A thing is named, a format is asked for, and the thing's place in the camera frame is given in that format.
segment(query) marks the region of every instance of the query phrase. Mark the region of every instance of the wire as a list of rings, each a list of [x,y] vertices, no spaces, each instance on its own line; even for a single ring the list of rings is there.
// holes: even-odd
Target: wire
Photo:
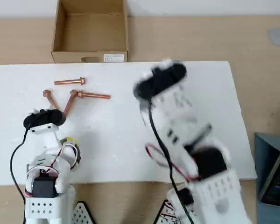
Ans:
[[[164,156],[164,154],[161,152],[161,150],[159,150],[156,146],[154,146],[153,144],[150,144],[150,143],[148,143],[148,144],[145,145],[145,149],[146,149],[147,154],[148,154],[159,166],[161,166],[161,167],[168,167],[168,164],[164,164],[164,163],[162,163],[162,162],[160,162],[160,161],[157,161],[157,160],[152,156],[152,154],[150,153],[150,150],[149,150],[150,147],[151,147],[153,150],[155,150],[156,152],[158,152],[159,154],[161,154],[162,156]],[[186,180],[187,182],[190,182],[190,181],[194,180],[194,179],[192,179],[192,178],[186,176],[186,175],[181,171],[181,169],[179,169],[178,166],[176,166],[173,162],[171,162],[171,164],[172,164],[172,167],[174,167],[174,169],[176,169],[176,171],[177,171],[183,178],[185,178],[185,180]]]
[[[60,149],[59,153],[57,154],[57,156],[56,156],[55,159],[53,160],[52,164],[50,165],[50,167],[51,167],[52,169],[54,169],[53,166],[54,166],[54,164],[55,164],[57,158],[62,154],[62,151],[63,151],[64,147],[66,147],[66,146],[71,146],[71,147],[76,151],[76,157],[75,157],[75,160],[74,160],[74,162],[73,162],[73,165],[70,166],[70,169],[72,170],[72,169],[76,166],[77,161],[78,161],[78,152],[79,152],[79,151],[78,151],[78,149],[77,149],[76,146],[74,146],[74,145],[72,145],[72,144],[70,144],[70,143],[67,143],[67,144],[64,144],[64,145],[62,146],[62,148]]]
[[[52,169],[57,175],[59,175],[59,172],[55,169],[55,168],[53,168],[53,167],[49,167],[49,166],[42,166],[42,165],[39,165],[39,166],[35,166],[35,167],[32,167],[30,170],[28,170],[28,172],[27,172],[27,177],[28,177],[28,175],[30,174],[30,172],[32,171],[32,170],[34,170],[34,169],[40,169],[40,168],[42,168],[43,170],[44,170],[44,168],[48,168],[48,170],[45,170],[45,173],[48,173],[49,172],[49,170],[50,169]]]
[[[24,202],[23,224],[26,223],[26,218],[25,218],[26,199],[25,199],[25,196],[23,195],[23,193],[22,193],[22,191],[21,191],[21,189],[20,189],[20,187],[19,187],[17,181],[15,180],[14,172],[13,172],[13,160],[14,160],[14,154],[18,151],[18,149],[19,149],[22,145],[24,145],[25,140],[26,140],[26,137],[27,137],[28,130],[29,130],[29,128],[27,128],[26,131],[25,131],[25,134],[24,134],[22,143],[19,144],[19,145],[17,146],[17,148],[15,148],[15,150],[14,150],[13,153],[11,154],[11,157],[10,157],[10,165],[9,165],[9,168],[10,168],[10,175],[11,175],[11,177],[12,177],[12,179],[13,179],[13,181],[14,181],[14,184],[15,184],[16,188],[18,189],[18,192],[20,193],[20,195],[21,195],[21,197],[22,197],[22,199],[23,199],[23,202]]]
[[[150,122],[151,128],[153,129],[154,135],[155,135],[155,137],[158,140],[160,148],[161,148],[162,152],[164,153],[164,156],[165,156],[165,158],[166,158],[166,160],[168,162],[168,165],[169,165],[169,176],[170,176],[170,180],[171,180],[172,186],[173,186],[173,188],[175,190],[175,193],[176,193],[178,199],[180,200],[182,208],[183,208],[184,212],[186,213],[186,216],[188,217],[190,223],[194,224],[194,222],[193,222],[193,220],[192,220],[192,218],[191,218],[191,216],[190,216],[186,206],[182,203],[182,200],[181,200],[181,197],[179,195],[176,183],[175,183],[175,181],[173,179],[173,167],[172,167],[172,162],[171,162],[171,159],[170,159],[169,151],[168,151],[167,147],[165,146],[165,144],[160,139],[159,134],[158,134],[158,132],[157,132],[155,126],[154,126],[154,120],[153,120],[152,111],[151,111],[152,110],[152,108],[151,108],[152,107],[152,100],[150,99],[148,101],[148,103],[149,103],[148,104],[149,122]]]

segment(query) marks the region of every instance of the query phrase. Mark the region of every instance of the screw head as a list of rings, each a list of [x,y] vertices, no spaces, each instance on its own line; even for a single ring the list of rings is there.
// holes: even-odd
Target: screw head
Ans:
[[[50,90],[44,90],[44,91],[42,92],[42,95],[43,95],[44,97],[49,97],[49,96],[51,95],[51,91],[50,91]]]
[[[79,92],[78,92],[78,97],[83,98],[83,91],[79,91]]]
[[[81,85],[84,85],[86,83],[85,78],[80,77]]]
[[[72,91],[70,91],[70,95],[71,96],[76,96],[77,95],[77,90],[72,90]]]

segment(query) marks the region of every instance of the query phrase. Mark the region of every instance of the black cable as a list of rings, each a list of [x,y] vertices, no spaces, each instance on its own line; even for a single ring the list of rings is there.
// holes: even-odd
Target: black cable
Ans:
[[[29,128],[27,128],[26,131],[25,131],[25,134],[24,134],[24,138],[23,138],[22,143],[19,144],[19,145],[17,146],[17,148],[15,148],[15,150],[14,150],[13,153],[11,154],[11,157],[10,157],[10,165],[9,165],[9,168],[10,168],[10,175],[11,175],[11,177],[12,177],[12,179],[13,179],[13,181],[14,181],[14,184],[15,184],[16,188],[18,189],[18,191],[19,191],[19,193],[20,193],[20,195],[21,195],[21,197],[22,197],[22,199],[23,199],[23,202],[24,202],[23,224],[26,223],[26,218],[25,218],[26,200],[25,200],[25,196],[23,195],[23,193],[22,193],[22,191],[21,191],[21,189],[20,189],[20,187],[19,187],[19,185],[18,185],[18,183],[17,183],[17,181],[15,180],[15,177],[14,177],[14,172],[13,172],[13,159],[14,159],[14,154],[17,152],[17,150],[18,150],[22,145],[24,145],[25,140],[26,140],[26,136],[27,136],[27,133],[28,133],[28,130],[29,130]]]
[[[153,129],[154,135],[155,135],[155,137],[158,140],[160,148],[161,148],[162,152],[164,153],[164,156],[165,156],[165,158],[166,158],[166,160],[168,162],[168,165],[169,165],[169,175],[170,175],[170,180],[171,180],[172,186],[174,188],[174,191],[175,191],[175,193],[176,193],[176,195],[177,195],[177,197],[178,197],[178,199],[179,199],[179,201],[180,201],[180,203],[182,205],[182,208],[183,208],[184,212],[186,213],[186,216],[188,217],[190,223],[194,224],[194,222],[193,222],[193,220],[192,220],[192,218],[191,218],[191,216],[190,216],[186,206],[182,203],[182,200],[181,200],[181,197],[179,195],[176,183],[175,183],[175,181],[173,179],[173,167],[172,167],[172,162],[171,162],[171,159],[170,159],[169,151],[168,151],[167,147],[165,146],[165,144],[163,143],[163,141],[160,139],[159,134],[158,134],[158,132],[157,132],[155,126],[154,126],[154,120],[153,120],[153,116],[152,116],[152,112],[151,112],[152,101],[149,100],[148,103],[149,103],[149,105],[148,105],[149,122],[150,122],[151,128]]]

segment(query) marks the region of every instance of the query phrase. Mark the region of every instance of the white foam board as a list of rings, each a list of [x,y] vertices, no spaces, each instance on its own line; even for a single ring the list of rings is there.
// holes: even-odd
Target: white foam board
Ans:
[[[144,127],[133,86],[157,63],[77,63],[0,65],[0,185],[13,184],[9,158],[24,135],[23,120],[35,108],[48,108],[42,96],[52,90],[64,109],[72,89],[112,95],[111,100],[78,98],[58,137],[78,140],[82,160],[71,181],[169,182],[168,170],[158,167],[144,145],[154,138]],[[256,178],[249,141],[228,62],[185,62],[187,95],[195,110],[214,127],[230,150],[239,178]],[[86,84],[54,86],[54,81],[85,77]],[[14,159],[14,174],[25,182],[26,164],[42,152],[38,136],[28,134]]]

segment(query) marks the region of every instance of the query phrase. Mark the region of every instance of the box label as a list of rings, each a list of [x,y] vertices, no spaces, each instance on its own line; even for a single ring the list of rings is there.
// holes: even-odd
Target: box label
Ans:
[[[125,55],[123,54],[104,54],[104,62],[124,62]]]

